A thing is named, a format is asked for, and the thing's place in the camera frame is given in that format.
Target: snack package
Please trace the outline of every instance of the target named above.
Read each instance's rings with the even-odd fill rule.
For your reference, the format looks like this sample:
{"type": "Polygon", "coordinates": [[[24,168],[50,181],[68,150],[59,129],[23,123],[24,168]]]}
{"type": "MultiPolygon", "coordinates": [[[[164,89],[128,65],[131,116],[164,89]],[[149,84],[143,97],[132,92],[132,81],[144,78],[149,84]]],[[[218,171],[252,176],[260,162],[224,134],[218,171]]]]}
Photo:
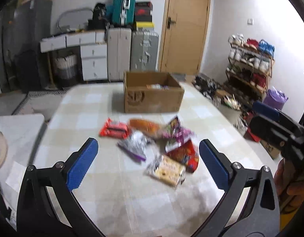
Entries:
{"type": "Polygon", "coordinates": [[[152,121],[148,121],[145,119],[130,119],[128,126],[131,128],[135,128],[144,134],[152,137],[152,138],[159,138],[159,130],[162,125],[158,123],[154,123],[152,121]]]}
{"type": "Polygon", "coordinates": [[[140,131],[133,131],[127,139],[119,141],[117,144],[127,150],[134,157],[141,161],[146,161],[145,149],[152,140],[140,131]]]}
{"type": "Polygon", "coordinates": [[[147,168],[149,175],[174,187],[184,182],[185,171],[185,166],[165,155],[156,158],[147,168]]]}
{"type": "Polygon", "coordinates": [[[186,166],[186,171],[193,173],[199,162],[199,150],[192,140],[188,140],[182,146],[167,153],[172,160],[175,160],[186,166]]]}
{"type": "Polygon", "coordinates": [[[194,132],[180,125],[176,116],[163,129],[159,131],[163,138],[169,139],[165,145],[165,151],[168,153],[186,143],[194,132]]]}
{"type": "Polygon", "coordinates": [[[129,135],[128,127],[125,123],[107,119],[103,128],[99,131],[99,136],[110,136],[119,139],[125,139],[129,135]]]}
{"type": "Polygon", "coordinates": [[[166,89],[166,90],[168,90],[168,86],[162,86],[160,84],[147,85],[147,88],[148,89],[159,89],[159,90],[166,89]]]}

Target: white drawer cabinet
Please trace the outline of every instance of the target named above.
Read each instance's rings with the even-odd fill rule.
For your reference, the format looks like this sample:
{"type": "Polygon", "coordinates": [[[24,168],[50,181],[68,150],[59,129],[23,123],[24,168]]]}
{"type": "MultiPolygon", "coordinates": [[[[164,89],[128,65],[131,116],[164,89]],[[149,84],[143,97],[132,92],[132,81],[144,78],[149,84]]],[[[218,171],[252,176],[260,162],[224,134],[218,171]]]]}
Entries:
{"type": "Polygon", "coordinates": [[[107,44],[82,45],[81,58],[107,57],[107,44]]]}
{"type": "Polygon", "coordinates": [[[96,43],[105,42],[105,30],[96,31],[96,43]]]}
{"type": "Polygon", "coordinates": [[[78,34],[68,34],[66,36],[66,46],[79,46],[81,44],[90,44],[96,43],[96,33],[93,32],[85,32],[78,34]]]}
{"type": "Polygon", "coordinates": [[[84,81],[107,79],[107,57],[82,59],[84,81]]]}
{"type": "Polygon", "coordinates": [[[66,48],[65,35],[43,39],[40,42],[41,52],[66,48]]]}

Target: red bag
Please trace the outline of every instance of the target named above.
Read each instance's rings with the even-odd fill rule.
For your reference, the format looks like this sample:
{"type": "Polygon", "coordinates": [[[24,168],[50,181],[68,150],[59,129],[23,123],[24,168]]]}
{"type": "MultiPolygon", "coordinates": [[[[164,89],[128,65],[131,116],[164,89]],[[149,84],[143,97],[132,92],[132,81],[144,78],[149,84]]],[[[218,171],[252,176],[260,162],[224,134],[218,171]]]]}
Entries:
{"type": "Polygon", "coordinates": [[[198,167],[199,151],[198,147],[188,140],[182,146],[167,153],[172,160],[175,160],[186,166],[186,170],[194,172],[198,167]]]}

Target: shoe rack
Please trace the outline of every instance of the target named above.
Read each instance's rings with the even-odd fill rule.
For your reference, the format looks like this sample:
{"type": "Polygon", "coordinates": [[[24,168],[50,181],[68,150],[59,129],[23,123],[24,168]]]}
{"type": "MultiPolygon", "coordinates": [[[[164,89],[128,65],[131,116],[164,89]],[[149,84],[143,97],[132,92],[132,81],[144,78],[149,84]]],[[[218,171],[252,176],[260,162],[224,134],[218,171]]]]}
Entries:
{"type": "Polygon", "coordinates": [[[238,46],[238,45],[235,45],[235,44],[230,44],[230,45],[233,49],[241,50],[243,53],[250,53],[250,54],[252,54],[255,57],[258,57],[260,59],[270,60],[270,67],[268,69],[268,72],[265,73],[265,72],[262,72],[259,69],[254,68],[253,66],[249,65],[248,62],[245,63],[243,61],[237,61],[235,59],[228,58],[231,67],[232,66],[237,66],[240,69],[242,69],[242,68],[248,69],[252,72],[251,75],[253,75],[253,73],[258,73],[258,74],[266,76],[266,86],[263,90],[260,90],[256,86],[251,85],[250,82],[244,80],[240,74],[236,74],[236,73],[233,73],[233,72],[230,72],[230,71],[227,71],[227,70],[225,71],[229,83],[231,83],[231,81],[230,81],[231,77],[233,77],[235,79],[238,79],[240,82],[245,84],[248,88],[250,88],[254,92],[256,92],[257,95],[259,95],[262,99],[264,97],[267,89],[268,89],[269,78],[271,78],[272,75],[273,75],[273,66],[275,64],[275,61],[271,57],[269,57],[266,53],[261,53],[259,51],[254,50],[253,48],[249,49],[249,48],[241,47],[241,46],[238,46]]]}

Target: door frame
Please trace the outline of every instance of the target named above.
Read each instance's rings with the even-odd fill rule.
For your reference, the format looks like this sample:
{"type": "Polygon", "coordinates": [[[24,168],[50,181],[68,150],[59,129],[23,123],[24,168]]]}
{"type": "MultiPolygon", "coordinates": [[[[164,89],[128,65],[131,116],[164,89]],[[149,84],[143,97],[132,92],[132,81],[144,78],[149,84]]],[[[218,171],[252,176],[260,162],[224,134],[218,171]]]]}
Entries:
{"type": "MultiPolygon", "coordinates": [[[[207,19],[206,19],[205,33],[204,33],[204,39],[203,39],[203,48],[202,48],[201,56],[200,56],[199,61],[198,61],[197,72],[199,72],[200,64],[201,64],[201,61],[202,61],[202,58],[203,58],[203,55],[204,55],[205,42],[206,42],[208,23],[209,23],[210,1],[211,0],[208,0],[208,10],[207,10],[207,19]]],[[[159,51],[159,59],[158,59],[158,64],[157,64],[157,68],[160,72],[162,70],[162,59],[163,59],[164,44],[165,44],[165,32],[166,32],[167,17],[168,17],[168,5],[169,5],[169,0],[165,0],[163,25],[162,25],[162,33],[161,33],[161,42],[160,42],[160,51],[159,51]]]]}

